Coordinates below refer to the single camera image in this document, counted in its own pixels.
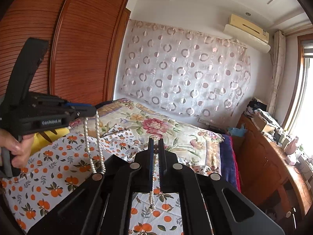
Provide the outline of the person's left hand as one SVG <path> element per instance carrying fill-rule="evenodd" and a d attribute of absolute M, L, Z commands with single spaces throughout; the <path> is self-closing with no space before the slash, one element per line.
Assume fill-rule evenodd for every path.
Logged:
<path fill-rule="evenodd" d="M 14 155 L 11 163 L 15 168 L 24 168 L 31 154 L 31 147 L 34 142 L 34 134 L 24 135 L 23 140 L 19 142 L 9 132 L 1 129 L 1 147 L 11 151 Z"/>

